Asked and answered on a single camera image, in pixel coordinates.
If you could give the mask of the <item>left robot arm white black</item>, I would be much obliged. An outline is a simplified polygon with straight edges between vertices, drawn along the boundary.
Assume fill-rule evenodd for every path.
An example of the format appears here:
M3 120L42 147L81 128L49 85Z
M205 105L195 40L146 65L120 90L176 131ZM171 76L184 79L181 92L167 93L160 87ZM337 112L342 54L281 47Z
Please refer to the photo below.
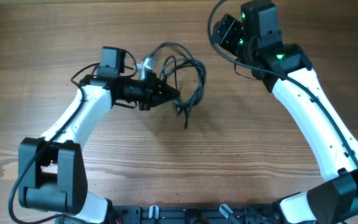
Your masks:
M11 195L21 207L53 212L52 219L75 223L121 223L109 199L88 190L82 148L93 129L122 100L149 110L179 96L146 64L135 64L140 79L125 76L128 52L103 47L94 72L76 84L78 91L58 121L39 138L19 146L19 176Z

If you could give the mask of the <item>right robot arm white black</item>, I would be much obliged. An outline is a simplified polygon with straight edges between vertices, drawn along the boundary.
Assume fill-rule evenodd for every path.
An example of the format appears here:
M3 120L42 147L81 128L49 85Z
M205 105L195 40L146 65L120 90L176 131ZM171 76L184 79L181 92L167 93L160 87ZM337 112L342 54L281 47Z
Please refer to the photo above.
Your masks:
M284 44L272 1L248 1L239 19L207 23L222 58L248 68L287 109L313 151L324 182L277 200L274 223L344 223L358 215L358 141L324 94L311 60Z

